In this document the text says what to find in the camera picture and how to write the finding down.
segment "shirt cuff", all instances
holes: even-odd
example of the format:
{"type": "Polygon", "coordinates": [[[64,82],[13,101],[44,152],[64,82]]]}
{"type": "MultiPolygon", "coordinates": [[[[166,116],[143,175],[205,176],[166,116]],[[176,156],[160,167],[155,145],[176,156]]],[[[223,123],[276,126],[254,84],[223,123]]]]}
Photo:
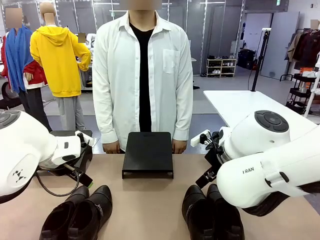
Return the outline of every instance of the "shirt cuff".
{"type": "Polygon", "coordinates": [[[173,139],[177,141],[187,141],[189,139],[189,130],[181,131],[176,129],[173,134],[173,139]]]}
{"type": "Polygon", "coordinates": [[[102,144],[111,144],[118,141],[116,131],[109,133],[101,133],[101,143],[102,144]]]}

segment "neck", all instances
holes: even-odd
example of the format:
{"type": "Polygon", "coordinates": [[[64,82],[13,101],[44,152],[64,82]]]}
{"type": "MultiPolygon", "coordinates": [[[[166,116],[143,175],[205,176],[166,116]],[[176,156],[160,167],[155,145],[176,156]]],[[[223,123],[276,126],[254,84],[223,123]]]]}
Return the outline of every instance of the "neck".
{"type": "Polygon", "coordinates": [[[141,31],[149,31],[157,25],[156,13],[154,10],[129,10],[129,21],[141,31]]]}
{"type": "Polygon", "coordinates": [[[44,21],[45,21],[45,25],[56,25],[56,22],[55,22],[55,16],[53,13],[44,13],[43,14],[43,18],[44,18],[44,21]]]}

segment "shoe on rack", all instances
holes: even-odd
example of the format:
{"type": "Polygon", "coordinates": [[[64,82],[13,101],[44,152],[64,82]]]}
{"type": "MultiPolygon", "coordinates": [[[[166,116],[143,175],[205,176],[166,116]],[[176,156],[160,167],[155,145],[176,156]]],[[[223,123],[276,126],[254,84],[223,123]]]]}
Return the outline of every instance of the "shoe on rack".
{"type": "Polygon", "coordinates": [[[89,189],[81,186],[46,218],[39,240],[66,240],[68,226],[80,202],[89,197],[89,189]]]}
{"type": "Polygon", "coordinates": [[[218,240],[245,240],[244,227],[238,209],[221,196],[218,186],[211,184],[206,198],[213,206],[218,240]]]}
{"type": "Polygon", "coordinates": [[[68,240],[97,240],[99,230],[111,213],[111,191],[102,185],[77,206],[67,231],[68,240]]]}
{"type": "Polygon", "coordinates": [[[190,186],[186,191],[182,202],[182,215],[191,240],[214,239],[213,205],[197,185],[190,186]]]}

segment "brown tabletop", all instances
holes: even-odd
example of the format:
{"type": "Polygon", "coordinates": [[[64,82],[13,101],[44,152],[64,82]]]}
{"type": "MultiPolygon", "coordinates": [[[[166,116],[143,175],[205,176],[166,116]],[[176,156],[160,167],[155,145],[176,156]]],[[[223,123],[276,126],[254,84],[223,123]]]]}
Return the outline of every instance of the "brown tabletop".
{"type": "MultiPolygon", "coordinates": [[[[181,206],[187,188],[209,164],[203,155],[173,157],[174,179],[125,179],[124,155],[94,155],[87,174],[94,184],[112,192],[113,212],[99,240],[188,240],[181,206]]],[[[53,192],[70,191],[75,182],[67,176],[43,176],[53,192]]],[[[0,204],[0,240],[38,240],[41,227],[54,207],[66,197],[54,197],[36,179],[18,197],[0,204]]],[[[315,240],[320,236],[320,216],[303,198],[289,198],[265,217],[240,210],[246,240],[315,240]]]]}

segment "gray circular cap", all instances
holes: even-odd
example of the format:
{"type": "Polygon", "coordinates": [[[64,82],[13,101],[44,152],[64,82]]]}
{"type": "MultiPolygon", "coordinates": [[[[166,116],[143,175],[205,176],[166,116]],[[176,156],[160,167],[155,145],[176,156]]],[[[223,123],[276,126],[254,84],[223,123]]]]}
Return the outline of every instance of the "gray circular cap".
{"type": "Polygon", "coordinates": [[[0,130],[13,124],[20,116],[20,111],[8,110],[0,112],[0,130]]]}
{"type": "Polygon", "coordinates": [[[258,124],[271,132],[285,133],[289,130],[288,122],[273,111],[256,111],[254,113],[254,118],[258,124]]]}

